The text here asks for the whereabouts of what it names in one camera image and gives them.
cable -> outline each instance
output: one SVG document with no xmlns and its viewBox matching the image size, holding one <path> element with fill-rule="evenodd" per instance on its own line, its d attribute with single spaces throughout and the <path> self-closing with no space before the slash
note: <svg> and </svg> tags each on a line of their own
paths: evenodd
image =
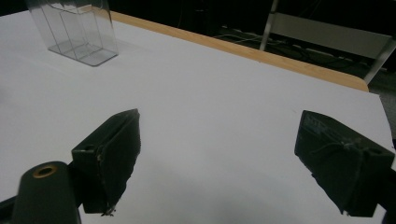
<svg viewBox="0 0 396 224">
<path fill-rule="evenodd" d="M 279 45 L 277 46 L 277 48 L 274 47 L 274 46 L 268 46 L 269 49 L 272 49 L 272 51 L 278 51 L 278 52 L 280 52 L 281 55 L 283 55 L 283 56 L 286 56 L 286 57 L 288 57 L 288 58 L 292 58 L 292 59 L 295 59 L 295 60 L 305 61 L 304 55 L 303 55 L 300 51 L 291 49 L 291 50 L 294 50 L 295 52 L 297 52 L 297 53 L 300 54 L 300 57 L 293 57 L 293 56 L 291 56 L 289 53 L 286 53 L 285 51 L 279 49 L 279 47 L 281 47 L 281 48 L 283 48 L 283 49 L 290 49 L 290 48 L 285 48 L 285 46 L 282 46 L 282 44 L 279 44 Z"/>
<path fill-rule="evenodd" d="M 308 50 L 306 50 L 305 53 L 306 53 L 306 55 L 307 55 L 307 59 L 308 59 L 309 62 L 315 63 L 315 64 L 317 64 L 317 65 L 326 66 L 326 67 L 331 68 L 331 69 L 348 68 L 348 67 L 350 67 L 350 66 L 352 66 L 352 65 L 355 65 L 355 64 L 357 63 L 357 62 L 353 62 L 353 63 L 348 63 L 348 64 L 346 64 L 346 65 L 344 65 L 344 66 L 334 66 L 334 65 L 332 65 L 332 64 L 334 64 L 334 63 L 346 62 L 346 61 L 347 61 L 347 58 L 346 58 L 346 57 L 343 57 L 343 58 L 337 58 L 337 59 L 332 60 L 332 61 L 329 61 L 329 62 L 320 62 L 320 61 L 318 61 L 318 60 L 315 60 L 315 59 L 311 56 L 310 52 L 308 52 Z"/>
<path fill-rule="evenodd" d="M 261 41 L 257 41 L 257 39 L 259 39 L 259 38 L 260 37 L 254 37 L 254 38 L 251 38 L 251 39 L 243 39 L 243 40 L 235 41 L 234 43 L 236 44 L 236 43 L 241 43 L 241 42 L 245 42 L 245 41 L 254 41 L 254 42 L 261 43 Z"/>
<path fill-rule="evenodd" d="M 318 0 L 317 5 L 315 6 L 314 10 L 312 10 L 311 15 L 309 15 L 309 17 L 308 17 L 309 19 L 311 19 L 312 16 L 315 14 L 315 12 L 317 12 L 318 6 L 320 5 L 321 1 L 322 0 Z"/>
<path fill-rule="evenodd" d="M 184 7 L 184 0 L 181 0 L 181 9 L 180 9 L 180 16 L 178 17 L 177 28 L 180 28 L 181 19 L 183 18 L 183 7 Z"/>
<path fill-rule="evenodd" d="M 308 9 L 311 8 L 311 7 L 312 7 L 314 4 L 316 4 L 318 1 L 320 1 L 320 0 L 316 0 L 316 1 L 314 1 L 313 3 L 311 3 L 311 5 L 309 5 L 308 7 L 306 7 L 306 8 L 304 9 L 304 11 L 302 11 L 300 14 L 298 14 L 298 17 L 302 17 L 302 16 L 305 14 L 305 12 L 308 11 Z"/>
</svg>

white table surface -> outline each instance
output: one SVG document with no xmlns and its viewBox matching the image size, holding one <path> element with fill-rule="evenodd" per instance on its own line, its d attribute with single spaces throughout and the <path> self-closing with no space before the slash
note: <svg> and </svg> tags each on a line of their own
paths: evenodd
<svg viewBox="0 0 396 224">
<path fill-rule="evenodd" d="M 340 215 L 294 155 L 303 110 L 391 150 L 377 95 L 114 22 L 120 55 L 46 50 L 28 12 L 0 18 L 0 200 L 21 175 L 138 108 L 142 152 L 114 217 L 82 223 L 380 223 Z"/>
</svg>

clear acrylic box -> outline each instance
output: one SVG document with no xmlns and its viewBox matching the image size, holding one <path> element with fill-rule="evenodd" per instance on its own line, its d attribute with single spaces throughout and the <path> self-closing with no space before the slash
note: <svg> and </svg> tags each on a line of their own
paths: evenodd
<svg viewBox="0 0 396 224">
<path fill-rule="evenodd" d="M 107 0 L 25 0 L 53 52 L 97 66 L 118 55 Z"/>
</svg>

